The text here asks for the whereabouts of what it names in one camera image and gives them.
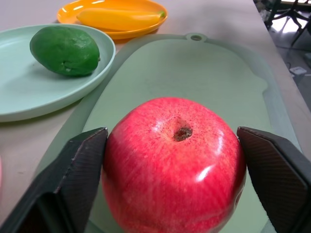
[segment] cutting board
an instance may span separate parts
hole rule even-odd
[[[103,126],[111,131],[133,108],[163,96],[199,102],[233,131],[248,126],[298,144],[270,68],[256,53],[197,33],[150,35],[121,49],[102,85],[81,101],[56,136],[38,172],[56,157],[65,139]],[[247,175],[238,207],[221,233],[259,233],[267,220]],[[99,232],[123,232],[111,216],[101,185],[90,221],[87,233],[95,232],[95,226]]]

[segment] apple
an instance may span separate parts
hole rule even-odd
[[[246,163],[230,127],[181,98],[150,100],[112,130],[103,189],[127,233],[216,233],[233,214]]]

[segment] table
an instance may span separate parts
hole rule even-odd
[[[55,22],[57,10],[70,0],[4,1],[0,31]],[[212,39],[248,47],[271,65],[297,139],[311,160],[311,113],[278,54],[252,0],[157,0],[169,11],[157,33],[202,33]],[[122,43],[117,44],[120,50]],[[55,113],[16,123],[0,123],[3,186],[0,224],[10,214],[30,184],[49,144],[77,103]]]

